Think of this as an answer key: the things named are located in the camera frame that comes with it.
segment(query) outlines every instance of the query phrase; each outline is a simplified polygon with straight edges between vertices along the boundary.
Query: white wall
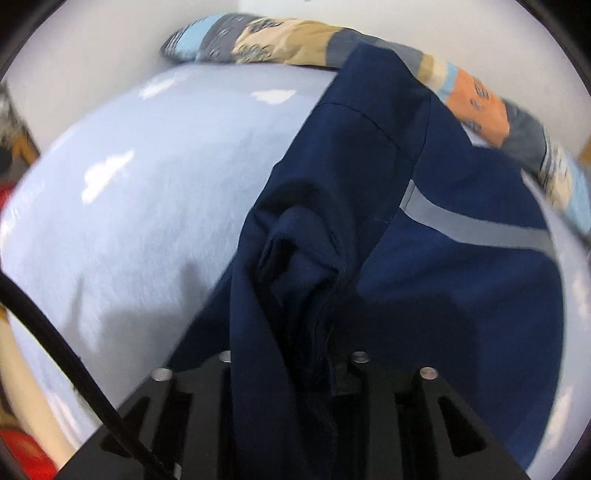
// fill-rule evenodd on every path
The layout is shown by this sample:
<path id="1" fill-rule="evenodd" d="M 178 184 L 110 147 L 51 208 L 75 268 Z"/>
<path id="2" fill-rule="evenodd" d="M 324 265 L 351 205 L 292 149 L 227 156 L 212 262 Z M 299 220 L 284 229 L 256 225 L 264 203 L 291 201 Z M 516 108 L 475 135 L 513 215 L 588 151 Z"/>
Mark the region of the white wall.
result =
<path id="1" fill-rule="evenodd" d="M 574 153 L 591 97 L 548 31 L 515 0 L 241 0 L 242 11 L 355 28 L 448 59 L 526 107 Z"/>
<path id="2" fill-rule="evenodd" d="M 67 0 L 28 40 L 6 80 L 45 150 L 84 114 L 170 68 L 160 46 L 236 0 Z"/>

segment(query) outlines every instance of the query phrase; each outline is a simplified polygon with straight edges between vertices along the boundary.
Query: screw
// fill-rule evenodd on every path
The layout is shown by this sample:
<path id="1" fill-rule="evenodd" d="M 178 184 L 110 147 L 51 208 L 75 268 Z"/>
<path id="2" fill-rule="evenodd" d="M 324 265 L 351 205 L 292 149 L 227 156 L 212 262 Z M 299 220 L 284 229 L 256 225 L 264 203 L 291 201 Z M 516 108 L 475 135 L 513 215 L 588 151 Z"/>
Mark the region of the screw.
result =
<path id="1" fill-rule="evenodd" d="M 232 357 L 230 356 L 230 350 L 225 350 L 217 356 L 220 361 L 224 362 L 225 364 L 232 363 Z"/>
<path id="2" fill-rule="evenodd" d="M 173 377 L 173 371 L 168 368 L 157 368 L 152 372 L 152 378 L 156 382 L 167 382 Z"/>
<path id="3" fill-rule="evenodd" d="M 420 374 L 425 380 L 435 380 L 439 376 L 439 373 L 433 367 L 423 367 Z"/>
<path id="4" fill-rule="evenodd" d="M 351 360 L 356 364 L 366 364 L 369 362 L 369 355 L 365 352 L 353 352 Z"/>

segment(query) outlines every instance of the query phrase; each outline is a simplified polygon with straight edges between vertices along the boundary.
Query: orange patch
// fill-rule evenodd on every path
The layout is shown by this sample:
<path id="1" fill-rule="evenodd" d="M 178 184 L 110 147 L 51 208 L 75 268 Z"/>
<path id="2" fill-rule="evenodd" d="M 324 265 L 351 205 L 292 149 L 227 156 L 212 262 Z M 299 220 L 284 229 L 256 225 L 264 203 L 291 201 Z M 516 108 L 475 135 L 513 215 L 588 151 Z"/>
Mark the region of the orange patch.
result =
<path id="1" fill-rule="evenodd" d="M 446 105 L 460 122 L 495 147 L 500 147 L 509 135 L 503 101 L 465 70 L 457 70 L 456 83 Z"/>

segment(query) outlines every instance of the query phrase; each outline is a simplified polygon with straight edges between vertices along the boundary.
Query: navy blue garment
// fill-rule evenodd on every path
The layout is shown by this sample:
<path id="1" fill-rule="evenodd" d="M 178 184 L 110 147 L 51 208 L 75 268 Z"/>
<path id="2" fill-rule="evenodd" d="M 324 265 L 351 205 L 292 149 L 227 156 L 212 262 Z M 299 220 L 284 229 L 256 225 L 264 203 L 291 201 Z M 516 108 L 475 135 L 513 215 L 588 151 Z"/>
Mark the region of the navy blue garment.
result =
<path id="1" fill-rule="evenodd" d="M 562 353 L 551 252 L 456 241 L 405 213 L 409 184 L 452 212 L 442 230 L 461 217 L 546 235 L 511 160 L 473 147 L 395 53 L 361 45 L 275 166 L 169 362 L 231 349 L 244 478 L 329 477 L 329 332 L 384 365 L 436 367 L 524 468 L 535 455 Z"/>

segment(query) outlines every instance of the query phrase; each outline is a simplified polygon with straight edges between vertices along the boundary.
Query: black cable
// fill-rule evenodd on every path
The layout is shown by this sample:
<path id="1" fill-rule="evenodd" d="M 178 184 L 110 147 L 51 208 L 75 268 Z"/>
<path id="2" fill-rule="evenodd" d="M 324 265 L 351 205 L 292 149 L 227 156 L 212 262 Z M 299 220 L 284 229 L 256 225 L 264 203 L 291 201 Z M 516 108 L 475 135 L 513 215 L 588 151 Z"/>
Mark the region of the black cable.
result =
<path id="1" fill-rule="evenodd" d="M 157 478 L 176 480 L 164 465 L 127 429 L 82 361 L 35 303 L 0 270 L 0 302 L 31 332 L 70 379 L 74 388 L 113 437 Z"/>

